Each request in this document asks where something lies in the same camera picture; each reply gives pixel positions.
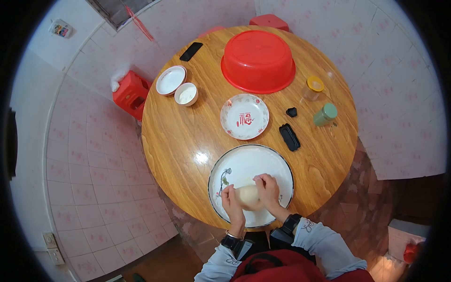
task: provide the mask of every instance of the wall switch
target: wall switch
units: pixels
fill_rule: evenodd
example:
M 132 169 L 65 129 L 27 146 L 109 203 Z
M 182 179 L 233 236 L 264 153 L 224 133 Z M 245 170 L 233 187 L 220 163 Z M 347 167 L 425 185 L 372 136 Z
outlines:
M 44 241 L 46 242 L 46 247 L 48 249 L 58 248 L 55 236 L 53 236 L 52 232 L 43 233 L 42 236 L 44 237 Z
M 50 258 L 52 259 L 54 265 L 64 264 L 63 256 L 58 248 L 48 249 L 47 251 L 49 252 Z

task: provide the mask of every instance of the wristwatch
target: wristwatch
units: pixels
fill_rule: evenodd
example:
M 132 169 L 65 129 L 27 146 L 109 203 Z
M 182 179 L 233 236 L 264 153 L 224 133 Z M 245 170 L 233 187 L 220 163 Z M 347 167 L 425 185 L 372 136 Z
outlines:
M 228 230 L 221 240 L 221 245 L 230 249 L 237 260 L 241 260 L 253 244 L 250 240 L 244 240 L 244 237 L 233 236 Z
M 222 240 L 221 240 L 221 244 L 224 247 L 231 249 L 233 252 L 233 251 L 235 251 L 236 247 L 241 243 L 241 241 L 243 241 L 243 239 L 244 239 L 243 237 L 236 237 L 236 236 L 231 235 L 229 233 L 229 231 L 227 230 L 225 232 L 225 237 L 222 238 Z
M 293 230 L 301 221 L 302 216 L 296 214 L 291 214 L 287 217 L 284 224 L 280 228 L 274 229 L 270 236 L 276 239 L 279 239 L 288 244 L 292 244 L 295 240 L 295 236 L 293 235 Z
M 296 228 L 296 226 L 301 221 L 302 216 L 299 214 L 290 214 L 285 222 L 283 223 L 281 229 L 284 233 L 293 235 L 293 230 Z

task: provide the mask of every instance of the person's left hand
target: person's left hand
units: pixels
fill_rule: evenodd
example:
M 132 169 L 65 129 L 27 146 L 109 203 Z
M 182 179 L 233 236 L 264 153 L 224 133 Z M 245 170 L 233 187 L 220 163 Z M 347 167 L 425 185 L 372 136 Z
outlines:
M 244 217 L 243 209 L 235 197 L 235 188 L 233 187 L 233 184 L 222 190 L 221 199 L 222 207 L 230 219 L 229 233 L 233 236 L 241 237 L 246 218 Z

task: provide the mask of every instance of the light blue sleeve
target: light blue sleeve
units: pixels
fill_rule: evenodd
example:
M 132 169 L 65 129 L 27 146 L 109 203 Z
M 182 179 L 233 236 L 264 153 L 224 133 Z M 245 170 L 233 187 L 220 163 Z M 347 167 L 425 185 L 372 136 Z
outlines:
M 321 222 L 314 223 L 301 218 L 291 245 L 301 247 L 311 255 L 319 257 L 328 280 L 346 272 L 367 268 L 366 261 L 354 257 L 341 235 L 323 226 Z
M 223 245 L 215 248 L 216 252 L 203 265 L 202 271 L 195 277 L 195 282 L 229 282 L 241 264 L 232 251 Z

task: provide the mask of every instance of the red object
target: red object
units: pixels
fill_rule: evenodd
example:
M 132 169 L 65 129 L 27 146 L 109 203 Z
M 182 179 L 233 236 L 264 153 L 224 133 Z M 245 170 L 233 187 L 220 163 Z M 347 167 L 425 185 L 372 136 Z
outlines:
M 206 32 L 202 33 L 201 35 L 199 35 L 199 37 L 206 36 L 209 33 L 212 33 L 212 32 L 215 32 L 215 31 L 221 30 L 221 29 L 225 29 L 225 27 L 214 27 L 214 28 L 211 28 L 211 29 L 207 30 Z
M 269 94 L 293 81 L 296 66 L 290 47 L 282 38 L 263 30 L 249 30 L 227 42 L 221 70 L 236 88 Z
M 150 34 L 150 32 L 147 30 L 147 28 L 144 26 L 144 24 L 136 17 L 136 15 L 133 13 L 132 10 L 130 10 L 127 5 L 125 5 L 125 9 L 127 10 L 127 13 L 132 18 L 133 22 L 137 25 L 137 27 L 144 33 L 144 35 L 149 38 L 150 41 L 153 40 L 153 36 Z
M 266 14 L 253 17 L 249 21 L 249 25 L 259 25 L 263 27 L 278 28 L 288 32 L 290 31 L 290 29 L 288 28 L 288 24 L 284 20 L 278 18 L 276 15 L 273 14 Z
M 263 255 L 275 257 L 263 258 Z M 254 274 L 246 274 L 246 268 L 256 271 Z M 305 281 L 305 282 L 327 282 L 319 268 L 303 255 L 291 250 L 274 250 L 251 255 L 243 261 L 236 269 L 235 275 L 230 282 L 263 282 L 263 281 Z M 374 282 L 368 271 L 357 269 L 344 273 L 333 279 L 334 282 Z
M 144 102 L 152 83 L 146 81 L 133 71 L 119 81 L 119 89 L 113 92 L 113 101 L 135 119 L 143 119 Z
M 414 262 L 417 253 L 419 251 L 419 247 L 418 245 L 414 245 L 412 243 L 408 243 L 405 246 L 405 251 L 404 251 L 404 261 L 407 264 L 411 264 L 412 262 Z

